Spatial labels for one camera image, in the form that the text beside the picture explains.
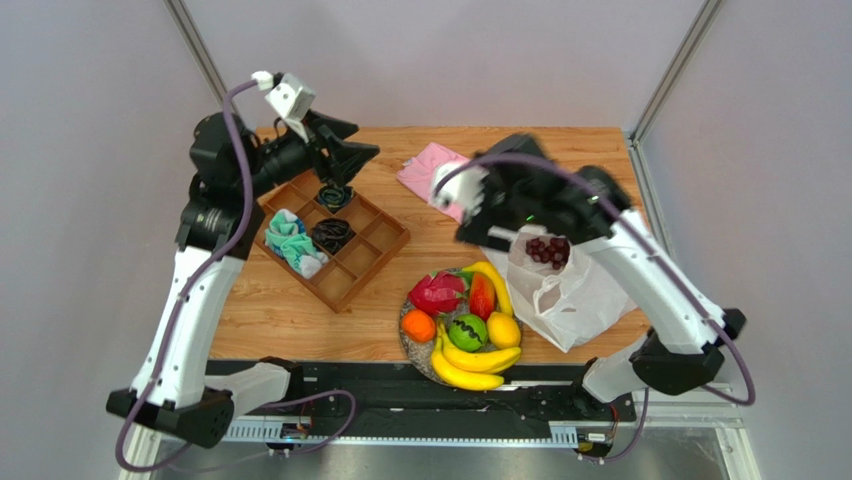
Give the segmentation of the yellow fake lemon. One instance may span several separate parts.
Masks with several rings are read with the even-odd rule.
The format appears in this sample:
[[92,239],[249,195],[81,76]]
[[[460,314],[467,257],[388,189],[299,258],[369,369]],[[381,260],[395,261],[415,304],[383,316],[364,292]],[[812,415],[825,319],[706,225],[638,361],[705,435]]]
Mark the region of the yellow fake lemon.
[[490,342],[498,349],[519,347],[522,339],[521,329],[516,320],[505,313],[495,311],[486,321]]

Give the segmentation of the orange fake orange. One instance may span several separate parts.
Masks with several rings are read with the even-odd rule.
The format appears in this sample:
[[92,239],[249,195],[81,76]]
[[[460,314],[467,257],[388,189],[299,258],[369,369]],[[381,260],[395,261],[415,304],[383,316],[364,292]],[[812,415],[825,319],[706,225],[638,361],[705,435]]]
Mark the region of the orange fake orange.
[[426,343],[437,334],[435,320],[426,312],[413,309],[406,313],[400,323],[403,333],[412,341]]

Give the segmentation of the single yellow fake banana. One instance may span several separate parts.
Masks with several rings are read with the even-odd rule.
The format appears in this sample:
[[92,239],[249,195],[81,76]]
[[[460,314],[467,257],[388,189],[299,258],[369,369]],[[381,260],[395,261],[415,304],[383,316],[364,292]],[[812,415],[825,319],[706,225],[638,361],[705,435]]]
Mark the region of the single yellow fake banana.
[[496,267],[488,261],[478,261],[461,269],[465,273],[480,273],[487,277],[495,288],[499,309],[502,313],[514,316],[514,308],[506,286],[506,282]]

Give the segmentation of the green fake melon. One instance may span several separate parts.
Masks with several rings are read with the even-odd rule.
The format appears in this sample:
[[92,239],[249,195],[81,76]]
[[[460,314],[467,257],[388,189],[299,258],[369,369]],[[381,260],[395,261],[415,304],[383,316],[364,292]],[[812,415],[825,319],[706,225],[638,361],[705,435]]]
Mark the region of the green fake melon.
[[448,337],[455,347],[468,353],[476,352],[489,341],[486,322],[475,314],[463,314],[452,319]]

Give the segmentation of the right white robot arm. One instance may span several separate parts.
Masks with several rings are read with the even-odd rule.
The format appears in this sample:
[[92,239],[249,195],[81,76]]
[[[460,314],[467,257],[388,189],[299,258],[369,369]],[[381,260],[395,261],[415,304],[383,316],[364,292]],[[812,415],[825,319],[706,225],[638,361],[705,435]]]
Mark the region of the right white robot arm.
[[576,390],[601,403],[642,389],[677,396],[713,390],[727,357],[743,357],[735,341],[746,319],[706,298],[659,246],[639,211],[611,175],[585,166],[570,172],[530,134],[510,135],[471,160],[438,169],[431,198],[455,204],[463,217],[458,241],[506,251],[491,231],[543,227],[590,256],[647,316],[636,343],[595,359]]

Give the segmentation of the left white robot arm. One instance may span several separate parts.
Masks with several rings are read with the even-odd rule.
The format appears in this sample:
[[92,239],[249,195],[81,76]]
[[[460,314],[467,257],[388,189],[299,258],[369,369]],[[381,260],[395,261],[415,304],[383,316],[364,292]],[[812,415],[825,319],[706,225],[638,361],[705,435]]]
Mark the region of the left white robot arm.
[[[267,357],[227,376],[206,372],[225,301],[265,215],[257,197],[312,173],[351,182],[380,149],[354,140],[355,124],[309,112],[306,136],[263,141],[237,116],[215,113],[195,127],[195,175],[176,235],[175,268],[155,339],[137,376],[106,401],[109,413],[192,445],[212,448],[232,421],[302,386],[298,364]],[[235,150],[248,158],[254,197],[246,198]]]

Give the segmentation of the dark red fake grapes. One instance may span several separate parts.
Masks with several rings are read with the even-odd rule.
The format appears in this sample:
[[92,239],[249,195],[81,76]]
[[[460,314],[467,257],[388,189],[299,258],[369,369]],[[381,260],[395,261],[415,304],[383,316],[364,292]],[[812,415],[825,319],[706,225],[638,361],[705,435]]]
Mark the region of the dark red fake grapes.
[[571,245],[562,237],[534,237],[525,242],[525,252],[534,263],[561,271],[568,263]]

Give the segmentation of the red fake dragon fruit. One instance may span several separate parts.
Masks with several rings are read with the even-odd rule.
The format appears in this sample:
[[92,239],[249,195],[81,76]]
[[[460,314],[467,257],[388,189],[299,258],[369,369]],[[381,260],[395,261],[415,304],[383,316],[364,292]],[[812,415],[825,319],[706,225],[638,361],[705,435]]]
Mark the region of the red fake dragon fruit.
[[456,310],[466,299],[468,280],[448,270],[424,276],[407,294],[409,302],[424,313],[435,316]]

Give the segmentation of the white plastic bag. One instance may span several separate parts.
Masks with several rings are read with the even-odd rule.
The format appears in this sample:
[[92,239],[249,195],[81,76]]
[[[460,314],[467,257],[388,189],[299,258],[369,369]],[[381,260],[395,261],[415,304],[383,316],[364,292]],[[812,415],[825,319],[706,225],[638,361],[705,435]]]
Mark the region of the white plastic bag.
[[559,350],[568,352],[593,340],[637,308],[609,272],[582,251],[571,248],[559,270],[534,262],[525,244],[552,239],[544,228],[497,229],[494,235],[509,240],[510,250],[481,251],[504,279],[514,316]]

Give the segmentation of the yellow fake banana bunch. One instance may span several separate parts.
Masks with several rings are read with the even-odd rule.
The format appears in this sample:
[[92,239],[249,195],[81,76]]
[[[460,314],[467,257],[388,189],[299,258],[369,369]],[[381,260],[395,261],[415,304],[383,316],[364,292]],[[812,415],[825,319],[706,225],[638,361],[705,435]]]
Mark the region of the yellow fake banana bunch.
[[520,347],[485,353],[465,352],[451,342],[440,324],[430,362],[444,383],[463,390],[488,391],[504,384],[502,373],[520,359],[521,353]]

